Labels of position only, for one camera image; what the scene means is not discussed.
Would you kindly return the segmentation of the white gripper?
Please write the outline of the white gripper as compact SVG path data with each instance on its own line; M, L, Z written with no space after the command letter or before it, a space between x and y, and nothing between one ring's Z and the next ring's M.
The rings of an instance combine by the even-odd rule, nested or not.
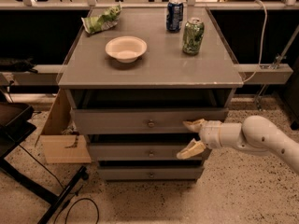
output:
M193 139L178 154L177 158L186 160L210 149L239 147L243 143L241 123L222 123L198 119L184 121L183 125L191 132L199 133L201 141Z

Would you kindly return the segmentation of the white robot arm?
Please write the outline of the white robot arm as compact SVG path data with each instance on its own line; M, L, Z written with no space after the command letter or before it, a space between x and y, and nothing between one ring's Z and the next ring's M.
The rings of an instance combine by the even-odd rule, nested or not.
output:
M184 126L198 133L178 154L186 160L202 153L206 148L229 147L251 155L267 155L269 152L281 158L299 174L299 144L282 132L273 122L261 116L247 117L243 123L223 123L218 120L184 121Z

